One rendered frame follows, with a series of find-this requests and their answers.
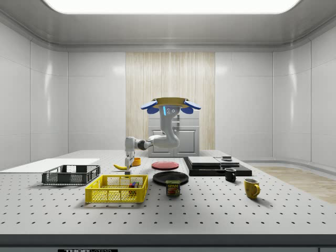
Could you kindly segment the yellow basket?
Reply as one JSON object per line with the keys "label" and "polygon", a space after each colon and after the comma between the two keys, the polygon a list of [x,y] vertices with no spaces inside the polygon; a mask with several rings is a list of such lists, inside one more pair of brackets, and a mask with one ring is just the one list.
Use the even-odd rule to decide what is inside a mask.
{"label": "yellow basket", "polygon": [[[139,188],[129,188],[139,182]],[[85,188],[87,203],[142,203],[148,189],[147,175],[101,175]]]}

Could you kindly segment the red plate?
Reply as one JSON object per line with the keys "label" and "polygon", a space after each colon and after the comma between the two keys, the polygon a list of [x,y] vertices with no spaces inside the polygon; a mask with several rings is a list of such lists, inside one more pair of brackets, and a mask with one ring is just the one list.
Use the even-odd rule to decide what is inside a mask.
{"label": "red plate", "polygon": [[172,161],[158,161],[152,163],[152,168],[156,170],[174,170],[179,167],[179,164]]}

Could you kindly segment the black plate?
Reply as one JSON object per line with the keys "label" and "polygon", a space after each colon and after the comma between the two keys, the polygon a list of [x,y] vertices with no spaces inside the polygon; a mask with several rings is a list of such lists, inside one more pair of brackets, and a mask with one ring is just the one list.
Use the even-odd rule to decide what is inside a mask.
{"label": "black plate", "polygon": [[188,182],[188,176],[185,173],[181,172],[160,172],[153,175],[153,181],[159,184],[165,185],[166,181],[178,180],[180,184],[185,184]]}

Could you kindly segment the flat-sided can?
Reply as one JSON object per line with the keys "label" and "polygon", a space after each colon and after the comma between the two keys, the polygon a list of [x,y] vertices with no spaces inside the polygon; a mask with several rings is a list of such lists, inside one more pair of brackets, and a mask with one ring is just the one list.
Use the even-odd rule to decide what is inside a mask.
{"label": "flat-sided can", "polygon": [[166,194],[167,196],[180,196],[180,180],[166,180]]}

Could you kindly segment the dark grey basket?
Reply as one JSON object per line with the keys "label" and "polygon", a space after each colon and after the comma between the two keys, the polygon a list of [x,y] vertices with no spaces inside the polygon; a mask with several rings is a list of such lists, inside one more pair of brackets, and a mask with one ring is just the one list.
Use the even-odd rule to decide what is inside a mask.
{"label": "dark grey basket", "polygon": [[99,165],[61,165],[42,174],[42,183],[86,185],[100,174]]}

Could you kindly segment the white cabinet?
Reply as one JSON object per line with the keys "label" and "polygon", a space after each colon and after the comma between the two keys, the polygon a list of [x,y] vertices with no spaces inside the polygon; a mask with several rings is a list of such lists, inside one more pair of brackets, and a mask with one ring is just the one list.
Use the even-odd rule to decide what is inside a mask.
{"label": "white cabinet", "polygon": [[193,114],[180,112],[173,118],[172,126],[180,140],[179,146],[173,149],[150,147],[149,157],[199,156],[199,111],[194,110]]}

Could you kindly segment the white board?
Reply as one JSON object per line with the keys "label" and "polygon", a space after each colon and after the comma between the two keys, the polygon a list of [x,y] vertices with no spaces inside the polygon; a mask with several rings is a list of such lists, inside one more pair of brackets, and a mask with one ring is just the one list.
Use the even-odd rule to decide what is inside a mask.
{"label": "white board", "polygon": [[99,159],[44,159],[0,171],[0,173],[43,173],[61,165],[90,165]]}

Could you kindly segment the black stove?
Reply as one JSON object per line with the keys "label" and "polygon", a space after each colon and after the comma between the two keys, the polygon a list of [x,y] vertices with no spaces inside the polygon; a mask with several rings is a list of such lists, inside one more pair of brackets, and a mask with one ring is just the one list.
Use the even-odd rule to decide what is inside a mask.
{"label": "black stove", "polygon": [[213,156],[188,156],[183,159],[189,169],[189,176],[224,176],[225,168],[236,169],[237,176],[252,176],[252,170],[237,160],[227,162],[221,157]]}

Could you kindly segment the yellow mug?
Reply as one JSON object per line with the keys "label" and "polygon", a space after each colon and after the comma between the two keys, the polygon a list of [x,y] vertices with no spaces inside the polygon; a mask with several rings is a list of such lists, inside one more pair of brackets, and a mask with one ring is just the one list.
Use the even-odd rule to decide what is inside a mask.
{"label": "yellow mug", "polygon": [[244,179],[244,187],[248,198],[256,199],[260,193],[259,182],[255,179]]}

